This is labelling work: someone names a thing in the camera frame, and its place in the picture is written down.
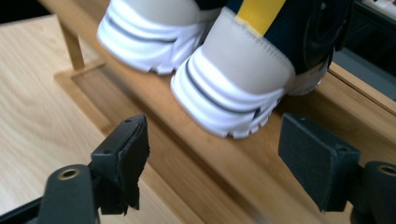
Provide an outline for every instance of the wooden stand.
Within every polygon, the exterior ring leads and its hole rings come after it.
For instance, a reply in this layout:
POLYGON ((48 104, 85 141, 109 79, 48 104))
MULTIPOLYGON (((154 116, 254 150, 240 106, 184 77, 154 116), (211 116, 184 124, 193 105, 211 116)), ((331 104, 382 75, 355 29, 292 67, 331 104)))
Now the wooden stand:
POLYGON ((127 117, 148 115, 148 163, 187 207, 166 201, 160 190, 159 197, 186 223, 349 223, 350 206, 321 214, 277 156, 285 112, 307 116, 360 149, 361 164, 396 163, 396 104, 336 64, 315 91, 285 97, 248 139, 218 138, 178 105, 170 77, 135 71, 100 46, 96 30, 108 0, 40 2, 58 15, 73 64, 56 80, 103 133, 127 117), (104 60, 85 64, 76 34, 104 60), (196 219, 188 219, 189 211, 196 219))

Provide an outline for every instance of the wooden table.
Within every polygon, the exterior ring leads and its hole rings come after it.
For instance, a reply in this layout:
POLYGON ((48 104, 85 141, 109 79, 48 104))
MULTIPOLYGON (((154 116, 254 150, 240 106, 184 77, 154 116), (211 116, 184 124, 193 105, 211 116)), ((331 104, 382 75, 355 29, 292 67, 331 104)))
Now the wooden table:
MULTIPOLYGON (((0 25, 0 46, 1 216, 42 196, 55 170, 88 164, 105 136, 53 79, 71 66, 55 16, 0 25)), ((98 58, 86 44, 82 48, 85 60, 98 58)), ((139 186, 140 211, 105 216, 101 223, 201 222, 151 166, 139 186)))
POLYGON ((284 112, 309 117, 360 149, 361 165, 396 163, 396 104, 336 64, 316 91, 286 97, 257 133, 218 138, 177 104, 170 77, 135 71, 100 46, 96 30, 108 0, 40 2, 58 15, 74 67, 56 80, 104 134, 126 117, 148 114, 149 166, 202 222, 348 223, 350 205, 345 213, 321 214, 277 156, 284 112), (100 61, 83 62, 78 36, 100 61))

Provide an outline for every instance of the sneaker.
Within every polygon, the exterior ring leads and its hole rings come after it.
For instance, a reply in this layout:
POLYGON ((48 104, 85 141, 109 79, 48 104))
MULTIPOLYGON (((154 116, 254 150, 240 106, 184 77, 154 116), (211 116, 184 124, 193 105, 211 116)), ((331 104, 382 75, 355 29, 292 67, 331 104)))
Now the sneaker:
POLYGON ((396 1, 395 0, 363 0, 363 4, 381 12, 396 21, 396 1))
POLYGON ((179 103, 206 130, 244 138, 285 94, 312 91, 342 47, 352 0, 229 0, 172 77, 179 103))
POLYGON ((226 0, 112 0, 97 37, 138 70, 170 74, 203 42, 226 0))

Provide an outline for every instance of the wooden base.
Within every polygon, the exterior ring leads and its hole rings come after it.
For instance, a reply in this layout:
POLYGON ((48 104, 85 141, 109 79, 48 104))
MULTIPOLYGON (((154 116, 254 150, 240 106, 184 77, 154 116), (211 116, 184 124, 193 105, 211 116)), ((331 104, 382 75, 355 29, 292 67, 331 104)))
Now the wooden base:
POLYGON ((150 183, 158 196, 165 200, 178 217, 182 216, 186 223, 197 223, 193 217, 198 217, 204 223, 232 223, 235 220, 255 222, 245 209, 202 170, 197 161, 186 155, 172 134, 163 130, 163 124, 153 114, 147 113, 141 102, 103 62, 87 63, 82 70, 59 73, 55 75, 55 80, 105 135, 127 117, 148 115, 151 147, 148 166, 160 174, 166 184, 150 180, 146 175, 142 175, 142 179, 150 183), (174 197, 171 198, 169 192, 164 191, 167 185, 187 204, 174 202, 174 197))

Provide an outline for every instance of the wooden plank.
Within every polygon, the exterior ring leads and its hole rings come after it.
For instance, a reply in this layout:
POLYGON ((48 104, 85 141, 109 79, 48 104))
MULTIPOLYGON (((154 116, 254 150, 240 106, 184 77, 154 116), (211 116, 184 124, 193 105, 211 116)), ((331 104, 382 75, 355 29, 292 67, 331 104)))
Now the wooden plank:
POLYGON ((367 83, 361 81, 359 78, 353 76, 336 63, 332 63, 332 65, 330 66, 330 72, 335 77, 340 78, 352 89, 358 91, 360 94, 364 95, 379 106, 383 107, 392 115, 396 116, 396 102, 389 99, 388 96, 382 94, 367 83))
MULTIPOLYGON (((110 68, 105 67, 87 73, 75 78, 75 81, 92 100, 91 104, 102 111, 113 127, 131 115, 148 115, 151 148, 148 163, 204 223, 253 223, 253 219, 244 209, 223 192, 216 182, 185 154, 184 149, 160 128, 160 121, 142 108, 139 100, 110 68)), ((184 212, 183 208, 173 207, 176 214, 184 212)))

